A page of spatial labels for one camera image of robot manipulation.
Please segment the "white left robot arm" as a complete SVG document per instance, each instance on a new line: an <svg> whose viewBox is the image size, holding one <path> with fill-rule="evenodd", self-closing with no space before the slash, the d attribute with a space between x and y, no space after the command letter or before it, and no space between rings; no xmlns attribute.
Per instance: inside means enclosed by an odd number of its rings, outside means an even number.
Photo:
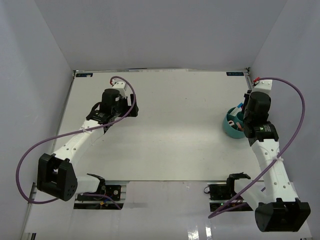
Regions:
<svg viewBox="0 0 320 240"><path fill-rule="evenodd" d="M113 86L102 93L85 118L79 133L52 154L44 153L38 161L37 183L39 191L63 201L75 194L89 193L99 200L105 196L104 178L88 173L77 176L77 165L85 152L115 123L125 117L136 117L138 106L134 94L125 87Z"/></svg>

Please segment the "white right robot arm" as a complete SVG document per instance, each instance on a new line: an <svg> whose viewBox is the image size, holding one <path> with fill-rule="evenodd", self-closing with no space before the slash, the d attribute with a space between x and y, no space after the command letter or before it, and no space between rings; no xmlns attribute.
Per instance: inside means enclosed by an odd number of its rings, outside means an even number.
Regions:
<svg viewBox="0 0 320 240"><path fill-rule="evenodd" d="M242 196L254 210L255 222L261 232L298 232L311 213L292 187L283 159L279 156L279 136L268 121L271 97L261 91L249 93L244 109L244 134L261 169L265 190L252 185L244 192L239 182L225 188L226 195L236 200Z"/></svg>

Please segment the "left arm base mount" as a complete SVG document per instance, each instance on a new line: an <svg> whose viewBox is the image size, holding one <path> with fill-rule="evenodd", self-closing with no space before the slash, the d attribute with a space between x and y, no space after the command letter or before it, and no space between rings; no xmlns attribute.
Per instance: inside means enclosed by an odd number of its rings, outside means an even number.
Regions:
<svg viewBox="0 0 320 240"><path fill-rule="evenodd" d="M75 210L121 210L126 199L127 183L107 181L88 173L79 177L73 208Z"/></svg>

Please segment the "blue cap white marker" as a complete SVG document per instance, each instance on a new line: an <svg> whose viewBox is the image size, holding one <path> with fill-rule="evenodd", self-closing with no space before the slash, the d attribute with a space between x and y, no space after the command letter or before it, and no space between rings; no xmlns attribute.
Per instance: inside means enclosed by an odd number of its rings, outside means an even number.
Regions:
<svg viewBox="0 0 320 240"><path fill-rule="evenodd" d="M238 106L236 106L236 107L234 108L235 113L241 112L242 109L243 109L243 105L244 105L243 103L240 103Z"/></svg>

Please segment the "brown orange highlighter pen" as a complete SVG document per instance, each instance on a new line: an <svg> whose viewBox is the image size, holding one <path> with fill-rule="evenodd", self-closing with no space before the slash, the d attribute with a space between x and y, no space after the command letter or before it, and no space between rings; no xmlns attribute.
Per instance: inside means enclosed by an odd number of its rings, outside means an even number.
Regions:
<svg viewBox="0 0 320 240"><path fill-rule="evenodd" d="M242 131L242 132L244 131L244 128L241 126L241 124L239 122L236 122L236 125L237 125L239 131Z"/></svg>

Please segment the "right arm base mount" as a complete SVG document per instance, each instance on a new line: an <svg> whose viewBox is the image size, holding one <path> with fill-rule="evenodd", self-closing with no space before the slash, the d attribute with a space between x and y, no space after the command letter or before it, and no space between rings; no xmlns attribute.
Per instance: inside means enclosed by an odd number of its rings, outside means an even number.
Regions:
<svg viewBox="0 0 320 240"><path fill-rule="evenodd" d="M207 186L203 189L203 192L209 195L209 206L210 211L214 212L229 199L236 195L235 192L235 181L240 179L248 179L251 177L246 173L232 173L228 176L225 182L216 182L208 183ZM244 199L239 196L228 206L238 207L231 210L232 212L249 212L252 211L252 208L244 201Z"/></svg>

